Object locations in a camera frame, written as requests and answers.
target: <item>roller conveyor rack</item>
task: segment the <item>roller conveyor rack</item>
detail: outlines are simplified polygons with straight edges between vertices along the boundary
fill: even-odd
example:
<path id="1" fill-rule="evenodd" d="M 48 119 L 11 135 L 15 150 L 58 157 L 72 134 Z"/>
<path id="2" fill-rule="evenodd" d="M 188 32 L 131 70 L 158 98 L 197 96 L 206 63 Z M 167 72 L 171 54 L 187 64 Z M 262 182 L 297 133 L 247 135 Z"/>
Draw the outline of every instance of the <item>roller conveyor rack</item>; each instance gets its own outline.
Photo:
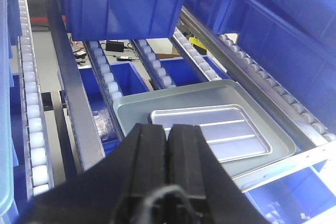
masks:
<path id="1" fill-rule="evenodd" d="M 26 165 L 27 196 L 54 186 L 46 121 L 36 68 L 27 0 L 19 0 L 23 35 L 19 38 L 18 65 Z"/>
<path id="2" fill-rule="evenodd" d="M 66 93 L 68 111 L 73 125 L 78 156 L 83 170 L 87 170 L 104 157 L 104 151 L 92 118 L 87 95 L 72 54 L 69 40 L 61 19 L 56 0 L 44 0 L 60 68 L 62 87 Z M 295 97 L 282 87 L 260 65 L 254 62 L 241 48 L 226 35 L 214 35 L 189 11 L 182 10 L 181 22 L 209 49 L 214 57 L 291 136 L 299 149 L 293 156 L 272 164 L 232 177 L 241 191 L 246 192 L 271 181 L 277 180 L 308 166 L 330 158 L 336 149 L 333 133 L 319 122 Z M 192 47 L 177 28 L 172 43 L 190 64 L 203 82 L 219 80 L 219 75 L 204 62 L 202 56 Z M 132 41 L 144 66 L 158 89 L 174 88 L 175 84 L 145 40 Z M 113 102 L 121 97 L 122 91 L 114 79 L 100 45 L 95 41 L 85 42 L 93 70 L 104 101 L 108 107 L 118 137 L 123 134 L 113 112 Z"/>

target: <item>black wire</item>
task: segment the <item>black wire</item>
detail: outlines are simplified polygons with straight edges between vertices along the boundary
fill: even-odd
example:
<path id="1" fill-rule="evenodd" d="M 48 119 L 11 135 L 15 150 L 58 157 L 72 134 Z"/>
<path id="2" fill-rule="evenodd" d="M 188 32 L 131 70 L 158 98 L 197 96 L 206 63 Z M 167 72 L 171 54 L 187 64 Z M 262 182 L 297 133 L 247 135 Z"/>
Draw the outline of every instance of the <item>black wire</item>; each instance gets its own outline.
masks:
<path id="1" fill-rule="evenodd" d="M 193 218 L 194 223 L 200 222 L 201 215 L 194 210 L 183 188 L 179 185 L 168 185 L 147 194 L 147 196 L 137 207 L 134 218 L 131 220 L 131 224 L 154 223 L 152 217 L 152 209 L 154 207 L 154 204 L 158 200 L 164 198 L 166 195 L 169 194 L 174 194 L 182 201 L 182 204 L 184 205 L 186 211 Z"/>

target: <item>yellow object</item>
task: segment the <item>yellow object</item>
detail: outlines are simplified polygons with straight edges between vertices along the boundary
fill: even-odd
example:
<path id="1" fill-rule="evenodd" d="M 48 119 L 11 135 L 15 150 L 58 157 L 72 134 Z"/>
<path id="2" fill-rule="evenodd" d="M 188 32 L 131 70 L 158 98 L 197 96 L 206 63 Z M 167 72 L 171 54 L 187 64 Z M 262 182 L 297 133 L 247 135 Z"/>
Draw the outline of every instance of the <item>yellow object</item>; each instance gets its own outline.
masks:
<path id="1" fill-rule="evenodd" d="M 189 38 L 189 42 L 190 42 L 191 44 L 194 44 L 194 45 L 196 45 L 196 46 L 198 46 L 198 47 L 201 47 L 201 48 L 207 50 L 207 48 L 203 45 L 203 43 L 202 43 L 199 39 L 197 39 L 197 38 L 195 38 L 195 37 L 190 37 L 190 38 Z"/>

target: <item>power adapter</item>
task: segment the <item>power adapter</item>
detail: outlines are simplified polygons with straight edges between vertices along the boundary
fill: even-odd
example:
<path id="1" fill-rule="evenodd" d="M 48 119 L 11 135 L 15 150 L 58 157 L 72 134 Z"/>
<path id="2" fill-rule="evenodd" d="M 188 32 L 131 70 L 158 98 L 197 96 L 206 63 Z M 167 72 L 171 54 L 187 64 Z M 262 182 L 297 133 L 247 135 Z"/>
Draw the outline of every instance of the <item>power adapter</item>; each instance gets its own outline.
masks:
<path id="1" fill-rule="evenodd" d="M 75 52 L 76 59 L 85 59 L 85 56 L 86 56 L 85 50 L 80 50 L 78 52 Z"/>
<path id="2" fill-rule="evenodd" d="M 124 52 L 124 42 L 107 40 L 105 50 L 112 52 Z"/>
<path id="3" fill-rule="evenodd" d="M 117 61 L 132 61 L 132 57 L 129 57 L 129 56 L 117 56 Z"/>

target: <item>metal tray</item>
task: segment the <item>metal tray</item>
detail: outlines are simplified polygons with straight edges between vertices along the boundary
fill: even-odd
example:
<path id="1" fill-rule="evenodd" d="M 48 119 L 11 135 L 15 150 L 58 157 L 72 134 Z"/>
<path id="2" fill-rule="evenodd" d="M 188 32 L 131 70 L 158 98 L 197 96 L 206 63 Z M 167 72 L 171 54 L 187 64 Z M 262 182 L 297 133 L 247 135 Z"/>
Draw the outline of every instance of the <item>metal tray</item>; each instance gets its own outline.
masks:
<path id="1" fill-rule="evenodd" d="M 241 106 L 273 149 L 269 155 L 222 163 L 231 178 L 245 175 L 295 153 L 293 140 L 237 82 L 231 80 L 128 95 L 117 99 L 113 103 L 113 110 L 123 134 L 127 135 L 136 123 L 148 123 L 148 116 L 154 110 L 228 104 Z"/>
<path id="2" fill-rule="evenodd" d="M 155 110 L 153 124 L 164 127 L 166 135 L 173 124 L 199 125 L 219 162 L 266 155 L 272 148 L 242 107 L 231 104 L 176 110 Z"/>

